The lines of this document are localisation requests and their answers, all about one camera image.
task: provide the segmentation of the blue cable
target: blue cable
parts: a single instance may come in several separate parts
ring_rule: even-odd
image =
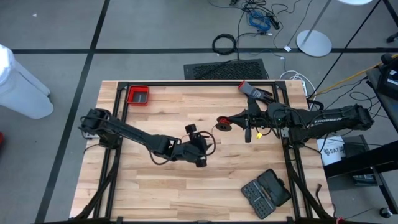
[[[258,31],[266,33],[271,28],[270,19],[267,16],[264,16],[261,12],[253,10],[248,12],[246,15],[248,24],[257,28]]]

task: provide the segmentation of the white cable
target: white cable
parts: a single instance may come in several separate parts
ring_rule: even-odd
[[[303,80],[303,78],[304,78],[304,79],[307,81],[307,83],[309,83],[309,84],[311,85],[312,89],[315,91],[315,87],[314,87],[314,85],[312,85],[312,82],[311,82],[305,75],[300,74],[299,72],[297,72],[297,71],[295,71],[295,70],[289,70],[289,71],[286,71],[286,72],[282,73],[282,74],[280,75],[279,79],[282,80],[282,79],[283,79],[283,76],[286,75],[286,74],[288,74],[288,73],[290,73],[290,72],[294,72],[295,74],[294,74],[294,76],[290,77],[289,80],[301,80],[302,82],[305,82],[305,81]]]

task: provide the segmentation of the wooden table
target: wooden table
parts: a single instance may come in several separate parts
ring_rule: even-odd
[[[117,84],[117,81],[102,83],[97,108],[112,111]],[[289,80],[286,85],[291,107],[307,108],[301,82]],[[268,86],[258,87],[271,90]],[[266,105],[259,105],[262,110],[266,109]],[[246,97],[236,86],[151,86],[148,106],[129,106],[126,123],[151,134],[180,138],[186,135],[184,127],[188,124],[195,123],[198,131],[211,131],[218,116],[237,114],[246,107]],[[289,189],[280,139],[270,134],[257,140],[253,131],[252,143],[246,144],[244,131],[237,126],[230,132],[214,128],[213,134],[217,149],[208,158],[206,168],[196,168],[184,161],[157,166],[144,146],[125,139],[112,219],[123,216],[124,220],[259,220],[240,189],[267,169],[273,169]],[[88,146],[96,143],[88,141]],[[317,148],[315,141],[308,145]],[[320,156],[306,148],[300,152],[308,189],[315,196],[317,184],[322,184],[320,200],[325,210],[332,214]],[[86,152],[71,217],[80,213],[96,192],[103,156],[102,147],[92,147]],[[302,194],[298,188],[297,192],[304,217]],[[100,216],[104,214],[107,195],[104,194]],[[287,216],[294,217],[291,200],[278,207],[265,221],[286,221]]]

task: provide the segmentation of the white stand base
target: white stand base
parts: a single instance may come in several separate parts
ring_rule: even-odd
[[[305,30],[298,34],[296,43],[300,50],[302,50],[307,55],[313,57],[326,56],[331,52],[331,42],[329,37],[321,32],[313,30],[307,41],[303,44],[305,36],[308,34],[309,30]]]

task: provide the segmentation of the tool case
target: tool case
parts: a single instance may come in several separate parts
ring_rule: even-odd
[[[250,181],[242,187],[243,195],[249,200],[257,216],[264,219],[291,198],[289,191],[284,187],[272,169],[259,175],[256,180]]]

